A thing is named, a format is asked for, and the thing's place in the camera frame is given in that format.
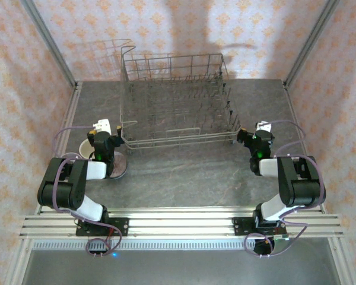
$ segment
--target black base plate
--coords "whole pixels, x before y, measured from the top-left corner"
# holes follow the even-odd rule
[[[235,236],[246,236],[249,233],[261,233],[263,235],[287,235],[285,224],[278,223],[277,227],[259,227],[256,228],[253,217],[235,217],[232,218]]]
[[[117,227],[123,236],[128,235],[129,219],[128,218],[109,218],[108,224]],[[95,224],[84,223],[81,220],[78,221],[76,236],[108,236],[108,227],[101,227]],[[113,231],[112,236],[119,236],[117,231]]]

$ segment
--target gray countertop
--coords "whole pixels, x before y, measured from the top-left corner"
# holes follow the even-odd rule
[[[231,100],[242,127],[253,131],[257,121],[293,119],[280,80],[230,80]],[[120,82],[84,82],[73,126],[109,119],[119,125]],[[295,127],[274,125],[272,151],[298,139]],[[85,131],[71,131],[66,151],[78,152]],[[88,181],[86,194],[107,207],[190,207],[256,205],[278,193],[278,181],[249,170],[249,151],[241,144],[213,142],[138,150],[127,155],[128,171],[119,180]],[[290,153],[302,153],[301,146]]]

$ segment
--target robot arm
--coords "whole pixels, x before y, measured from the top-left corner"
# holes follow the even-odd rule
[[[319,176],[308,160],[270,157],[274,140],[270,130],[271,125],[259,122],[254,134],[242,129],[237,136],[238,142],[250,150],[251,171],[258,176],[278,178],[279,194],[256,207],[256,228],[276,227],[281,214],[296,207],[321,204],[326,198],[326,192],[320,197]]]
[[[52,158],[40,185],[37,199],[40,205],[53,208],[52,193],[58,167],[64,159]],[[86,180],[93,177],[104,178],[106,165],[87,160],[67,163],[59,177],[57,188],[57,205],[69,209],[82,218],[100,221],[103,214],[102,205],[85,195]]]

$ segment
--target floral wallpaper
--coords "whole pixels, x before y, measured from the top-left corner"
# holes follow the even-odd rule
[[[340,2],[290,95],[323,170],[326,207],[342,214],[356,268],[356,0]]]
[[[36,0],[77,80],[118,80],[115,54],[223,53],[231,77],[285,79],[326,0]]]
[[[20,1],[0,1],[0,284],[72,89]]]

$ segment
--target metal wire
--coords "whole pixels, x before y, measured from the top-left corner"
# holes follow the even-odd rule
[[[234,140],[237,112],[225,90],[223,55],[125,59],[120,121],[129,148]]]

